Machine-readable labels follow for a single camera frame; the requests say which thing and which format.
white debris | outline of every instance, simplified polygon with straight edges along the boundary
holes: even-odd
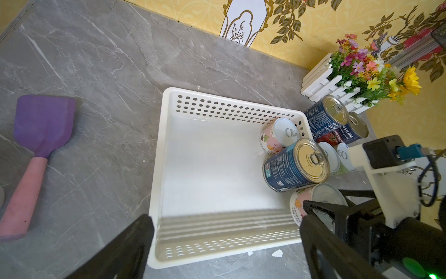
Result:
[[[281,258],[283,256],[283,252],[282,250],[279,249],[276,252],[274,252],[271,256]]]

gray marble countertop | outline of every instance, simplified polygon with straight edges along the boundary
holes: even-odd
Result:
[[[75,125],[50,156],[28,235],[0,245],[2,278],[64,278],[149,211],[166,88],[305,110],[311,102],[299,92],[306,72],[120,0],[36,1],[0,47],[6,203],[33,156],[12,135],[17,98],[74,97]],[[361,172],[329,182],[370,187]],[[309,278],[302,245],[281,249],[282,258],[267,249],[147,267],[145,278]]]

can lid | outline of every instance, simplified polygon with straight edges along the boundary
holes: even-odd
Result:
[[[355,167],[351,163],[350,155],[348,154],[348,146],[345,143],[339,143],[336,146],[336,151],[338,152],[339,159],[341,163],[346,167],[349,171],[355,171]]]
[[[327,157],[328,163],[330,164],[330,171],[338,171],[341,166],[341,160],[339,159],[336,150],[327,142],[320,142],[319,145],[324,150],[324,155]]]
[[[283,147],[288,147],[299,140],[297,128],[290,119],[279,117],[273,125],[274,135]]]
[[[332,95],[326,95],[322,99],[324,109],[330,115],[335,122],[340,125],[345,125],[348,123],[348,111],[347,108],[339,101],[338,98]]]
[[[307,138],[299,140],[294,147],[294,159],[299,171],[312,183],[321,183],[330,176],[330,164],[323,149]]]
[[[320,183],[314,187],[312,201],[318,201],[330,204],[347,205],[347,201],[338,189],[328,183]],[[330,216],[318,210],[314,213],[331,231],[333,231],[333,221]]]
[[[368,137],[368,127],[362,117],[355,112],[351,112],[349,118],[350,129],[360,137]]]

pull tab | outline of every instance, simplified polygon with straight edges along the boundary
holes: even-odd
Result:
[[[333,107],[334,107],[336,112],[340,112],[342,110],[342,107],[341,107],[340,104],[335,104]]]
[[[296,131],[296,130],[293,130],[293,129],[290,129],[290,128],[286,128],[286,129],[285,129],[285,134],[286,134],[288,137],[295,137],[295,136],[297,136],[297,131]]]
[[[310,155],[311,162],[315,165],[320,165],[324,160],[324,155],[320,153],[313,153]]]
[[[358,119],[354,118],[354,117],[351,116],[351,115],[349,115],[349,118],[350,118],[350,121],[351,121],[354,125],[358,126],[358,124],[359,124]]]
[[[338,155],[344,158],[345,160],[348,159],[348,154],[345,151],[338,150]]]

pink floral tin can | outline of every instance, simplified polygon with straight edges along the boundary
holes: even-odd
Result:
[[[284,117],[277,118],[260,133],[260,143],[266,153],[274,155],[299,140],[296,125]]]
[[[298,226],[302,224],[303,218],[307,215],[304,210],[304,201],[312,200],[330,204],[340,204],[347,206],[347,201],[341,192],[329,183],[319,183],[316,186],[294,191],[289,201],[291,215]],[[332,220],[328,214],[315,211],[318,218],[332,231]]]

